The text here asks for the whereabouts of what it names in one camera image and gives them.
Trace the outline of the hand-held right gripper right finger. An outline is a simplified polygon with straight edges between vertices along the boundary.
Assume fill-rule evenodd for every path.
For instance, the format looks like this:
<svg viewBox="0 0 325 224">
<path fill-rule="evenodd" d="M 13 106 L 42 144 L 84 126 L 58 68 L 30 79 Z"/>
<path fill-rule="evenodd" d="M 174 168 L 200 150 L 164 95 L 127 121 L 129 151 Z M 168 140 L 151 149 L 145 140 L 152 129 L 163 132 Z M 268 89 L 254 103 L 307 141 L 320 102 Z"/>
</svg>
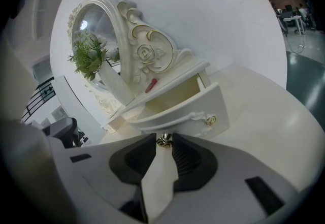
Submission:
<svg viewBox="0 0 325 224">
<path fill-rule="evenodd" d="M 251 154 L 187 135 L 173 135 L 178 180 L 154 224 L 270 224 L 298 197 L 283 176 Z"/>
</svg>

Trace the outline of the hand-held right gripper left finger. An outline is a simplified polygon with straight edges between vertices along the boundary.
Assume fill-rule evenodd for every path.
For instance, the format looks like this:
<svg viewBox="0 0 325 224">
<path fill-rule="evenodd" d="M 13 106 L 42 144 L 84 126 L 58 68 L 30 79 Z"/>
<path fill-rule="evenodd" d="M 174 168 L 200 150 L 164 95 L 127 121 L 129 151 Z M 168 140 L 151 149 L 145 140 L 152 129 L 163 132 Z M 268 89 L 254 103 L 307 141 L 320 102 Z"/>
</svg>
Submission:
<svg viewBox="0 0 325 224">
<path fill-rule="evenodd" d="M 50 147 L 77 224 L 148 222 L 141 181 L 156 155 L 156 134 L 77 148 L 51 138 Z"/>
</svg>

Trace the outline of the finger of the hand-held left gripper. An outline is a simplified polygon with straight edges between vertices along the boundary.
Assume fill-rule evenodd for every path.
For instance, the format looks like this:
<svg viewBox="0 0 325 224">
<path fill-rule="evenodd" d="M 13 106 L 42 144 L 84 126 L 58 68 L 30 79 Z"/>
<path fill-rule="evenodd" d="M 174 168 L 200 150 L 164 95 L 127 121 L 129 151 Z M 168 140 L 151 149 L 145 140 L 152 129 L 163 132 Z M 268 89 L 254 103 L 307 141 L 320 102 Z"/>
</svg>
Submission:
<svg viewBox="0 0 325 224">
<path fill-rule="evenodd" d="M 78 130 L 75 118 L 63 118 L 42 129 L 46 136 L 60 139 L 65 148 L 81 147 L 89 138 Z"/>
</svg>

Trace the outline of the cream small drawer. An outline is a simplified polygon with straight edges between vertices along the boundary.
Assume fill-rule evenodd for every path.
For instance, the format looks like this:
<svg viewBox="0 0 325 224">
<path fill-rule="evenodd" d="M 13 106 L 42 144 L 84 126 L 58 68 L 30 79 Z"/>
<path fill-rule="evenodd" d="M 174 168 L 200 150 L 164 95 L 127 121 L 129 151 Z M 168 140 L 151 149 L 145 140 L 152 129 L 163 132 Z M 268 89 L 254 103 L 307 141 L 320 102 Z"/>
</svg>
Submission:
<svg viewBox="0 0 325 224">
<path fill-rule="evenodd" d="M 106 133 L 113 134 L 117 132 L 124 123 L 125 119 L 122 116 L 113 115 L 101 124 L 101 128 L 103 128 Z"/>
<path fill-rule="evenodd" d="M 122 116 L 143 134 L 168 132 L 209 139 L 230 127 L 220 84 L 205 83 L 200 74 Z"/>
</svg>

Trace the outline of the cream ornate dressing table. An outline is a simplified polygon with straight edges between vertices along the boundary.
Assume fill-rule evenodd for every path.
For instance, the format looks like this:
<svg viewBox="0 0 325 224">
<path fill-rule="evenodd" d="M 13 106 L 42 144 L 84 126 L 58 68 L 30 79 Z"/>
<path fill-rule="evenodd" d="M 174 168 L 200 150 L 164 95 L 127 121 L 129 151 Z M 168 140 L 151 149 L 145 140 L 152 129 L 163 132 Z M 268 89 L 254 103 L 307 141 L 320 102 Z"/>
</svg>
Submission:
<svg viewBox="0 0 325 224">
<path fill-rule="evenodd" d="M 135 3 L 85 0 L 78 6 L 90 4 L 102 7 L 113 24 L 121 55 L 120 76 L 135 96 L 115 115 L 122 116 L 196 74 L 205 83 L 218 82 L 230 127 L 204 140 L 243 150 L 289 181 L 299 194 L 281 212 L 291 214 L 325 166 L 325 133 L 310 112 L 289 92 L 250 69 L 231 65 L 215 78 L 209 77 L 209 63 L 190 49 L 177 48 L 168 35 L 143 22 Z M 145 93 L 153 78 L 157 83 Z"/>
</svg>

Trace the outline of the black metal railing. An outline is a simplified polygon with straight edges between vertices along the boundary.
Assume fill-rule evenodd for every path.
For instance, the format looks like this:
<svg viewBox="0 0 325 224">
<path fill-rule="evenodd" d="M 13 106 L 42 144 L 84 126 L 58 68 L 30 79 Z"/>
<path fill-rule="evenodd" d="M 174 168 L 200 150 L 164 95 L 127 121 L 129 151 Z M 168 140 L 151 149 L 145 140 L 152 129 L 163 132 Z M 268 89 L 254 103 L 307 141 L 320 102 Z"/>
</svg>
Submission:
<svg viewBox="0 0 325 224">
<path fill-rule="evenodd" d="M 43 105 L 56 96 L 52 86 L 54 77 L 51 77 L 37 86 L 26 108 L 23 112 L 21 120 L 27 122 Z"/>
</svg>

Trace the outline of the white vase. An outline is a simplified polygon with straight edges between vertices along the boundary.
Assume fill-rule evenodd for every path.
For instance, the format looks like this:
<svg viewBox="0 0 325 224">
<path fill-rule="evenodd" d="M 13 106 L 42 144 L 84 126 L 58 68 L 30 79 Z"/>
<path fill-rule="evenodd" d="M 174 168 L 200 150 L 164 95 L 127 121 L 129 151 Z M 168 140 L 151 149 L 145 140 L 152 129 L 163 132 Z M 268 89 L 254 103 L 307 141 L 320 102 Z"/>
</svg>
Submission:
<svg viewBox="0 0 325 224">
<path fill-rule="evenodd" d="M 122 105 L 127 106 L 131 101 L 135 99 L 134 94 L 126 82 L 106 62 L 103 62 L 101 64 L 98 74 L 104 85 L 107 87 L 108 91 Z"/>
</svg>

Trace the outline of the green flower bouquet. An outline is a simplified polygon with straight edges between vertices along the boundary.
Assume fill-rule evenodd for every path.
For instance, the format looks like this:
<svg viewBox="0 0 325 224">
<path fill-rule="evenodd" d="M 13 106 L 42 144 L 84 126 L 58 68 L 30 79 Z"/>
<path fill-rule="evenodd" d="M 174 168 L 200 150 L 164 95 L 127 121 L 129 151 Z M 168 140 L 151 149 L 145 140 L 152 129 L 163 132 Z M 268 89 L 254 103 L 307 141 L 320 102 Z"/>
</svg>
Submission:
<svg viewBox="0 0 325 224">
<path fill-rule="evenodd" d="M 93 81 L 106 61 L 107 42 L 85 29 L 74 32 L 73 36 L 73 55 L 68 61 L 75 64 L 75 73 L 82 73 L 85 79 Z"/>
</svg>

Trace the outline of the red pen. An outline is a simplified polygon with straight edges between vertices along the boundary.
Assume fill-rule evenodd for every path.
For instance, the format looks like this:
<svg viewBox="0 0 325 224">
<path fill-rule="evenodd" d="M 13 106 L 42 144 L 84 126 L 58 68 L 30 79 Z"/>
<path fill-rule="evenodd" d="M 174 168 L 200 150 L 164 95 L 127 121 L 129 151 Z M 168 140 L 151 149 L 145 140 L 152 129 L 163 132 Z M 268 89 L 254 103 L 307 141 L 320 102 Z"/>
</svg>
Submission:
<svg viewBox="0 0 325 224">
<path fill-rule="evenodd" d="M 145 93 L 148 93 L 155 86 L 156 83 L 157 83 L 157 79 L 153 78 L 150 84 L 145 89 Z"/>
</svg>

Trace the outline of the oval mirror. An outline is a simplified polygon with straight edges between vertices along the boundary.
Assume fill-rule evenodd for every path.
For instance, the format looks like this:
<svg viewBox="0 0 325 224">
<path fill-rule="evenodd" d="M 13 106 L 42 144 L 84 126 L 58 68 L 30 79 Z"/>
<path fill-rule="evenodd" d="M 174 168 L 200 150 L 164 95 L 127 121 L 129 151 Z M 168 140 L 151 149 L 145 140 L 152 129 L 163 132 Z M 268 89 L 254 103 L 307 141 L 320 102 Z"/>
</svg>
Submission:
<svg viewBox="0 0 325 224">
<path fill-rule="evenodd" d="M 107 53 L 105 62 L 120 74 L 120 54 L 115 30 L 108 14 L 102 7 L 95 4 L 76 7 L 69 16 L 68 26 L 71 45 L 74 39 L 74 32 L 84 29 L 106 41 Z M 89 82 L 99 89 L 108 90 L 98 73 L 95 79 Z"/>
</svg>

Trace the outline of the black office chair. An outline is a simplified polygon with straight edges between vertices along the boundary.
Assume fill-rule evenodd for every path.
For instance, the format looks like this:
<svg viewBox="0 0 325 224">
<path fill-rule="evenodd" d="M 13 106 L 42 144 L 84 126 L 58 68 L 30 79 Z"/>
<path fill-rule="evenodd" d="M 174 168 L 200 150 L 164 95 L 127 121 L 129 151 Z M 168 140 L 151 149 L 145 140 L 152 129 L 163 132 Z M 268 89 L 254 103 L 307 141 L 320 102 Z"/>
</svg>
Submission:
<svg viewBox="0 0 325 224">
<path fill-rule="evenodd" d="M 287 37 L 288 28 L 287 28 L 286 22 L 284 21 L 284 19 L 280 15 L 277 15 L 277 20 L 279 22 L 279 25 L 281 27 L 281 30 L 282 30 L 283 34 L 285 35 L 285 37 Z"/>
</svg>

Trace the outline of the white office desk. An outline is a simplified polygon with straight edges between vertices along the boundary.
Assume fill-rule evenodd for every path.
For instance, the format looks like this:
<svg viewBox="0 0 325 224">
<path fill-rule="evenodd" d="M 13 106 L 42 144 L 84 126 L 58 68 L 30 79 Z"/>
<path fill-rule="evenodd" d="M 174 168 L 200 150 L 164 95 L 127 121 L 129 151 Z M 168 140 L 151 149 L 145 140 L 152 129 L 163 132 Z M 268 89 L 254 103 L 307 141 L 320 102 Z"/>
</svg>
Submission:
<svg viewBox="0 0 325 224">
<path fill-rule="evenodd" d="M 296 24 L 297 32 L 300 35 L 300 37 L 302 35 L 306 34 L 306 30 L 305 30 L 306 23 L 302 20 L 301 16 L 294 16 L 294 17 L 284 18 L 283 21 L 284 22 L 294 21 L 295 24 Z"/>
</svg>

